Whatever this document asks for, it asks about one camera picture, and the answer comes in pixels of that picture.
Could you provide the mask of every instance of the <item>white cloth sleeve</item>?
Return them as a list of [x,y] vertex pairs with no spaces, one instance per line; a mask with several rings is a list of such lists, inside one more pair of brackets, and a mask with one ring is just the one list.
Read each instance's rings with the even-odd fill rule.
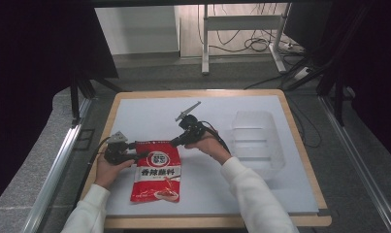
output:
[[249,233],[298,232],[265,181],[238,158],[228,159],[221,168],[221,174],[238,200]]
[[62,232],[103,232],[106,217],[105,207],[110,192],[93,184],[77,207],[68,217]]

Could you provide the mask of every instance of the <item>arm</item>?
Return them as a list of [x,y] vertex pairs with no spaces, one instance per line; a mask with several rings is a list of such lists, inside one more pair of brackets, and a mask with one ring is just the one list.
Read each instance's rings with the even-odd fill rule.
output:
[[252,169],[244,167],[238,158],[232,157],[211,134],[206,133],[201,141],[185,147],[197,148],[222,165],[221,174],[238,200],[248,232],[298,232],[265,181]]
[[100,154],[97,158],[96,180],[71,212],[62,232],[103,232],[107,213],[105,208],[110,196],[108,188],[119,172],[133,163],[134,160],[129,160],[113,166]]

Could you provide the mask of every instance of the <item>hand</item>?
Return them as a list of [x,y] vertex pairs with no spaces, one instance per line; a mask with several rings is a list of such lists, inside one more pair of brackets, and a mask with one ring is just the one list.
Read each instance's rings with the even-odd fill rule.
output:
[[186,149],[197,148],[205,154],[209,154],[213,159],[223,165],[232,155],[215,139],[215,137],[205,132],[200,141],[185,145]]
[[119,165],[112,165],[104,158],[104,154],[100,153],[96,161],[97,169],[94,183],[109,189],[119,172],[124,168],[130,167],[134,162],[134,160],[128,160]]

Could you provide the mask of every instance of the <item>transparent plastic box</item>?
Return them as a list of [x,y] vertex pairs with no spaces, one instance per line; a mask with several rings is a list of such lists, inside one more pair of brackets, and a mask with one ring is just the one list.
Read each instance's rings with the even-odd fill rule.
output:
[[233,154],[265,180],[285,166],[284,154],[271,113],[239,111],[232,124]]

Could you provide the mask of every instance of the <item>red snack bag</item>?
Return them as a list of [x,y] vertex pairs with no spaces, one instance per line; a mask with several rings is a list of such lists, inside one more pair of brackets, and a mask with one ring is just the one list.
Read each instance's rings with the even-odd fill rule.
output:
[[136,142],[137,153],[149,152],[138,160],[132,202],[179,201],[180,158],[169,141]]

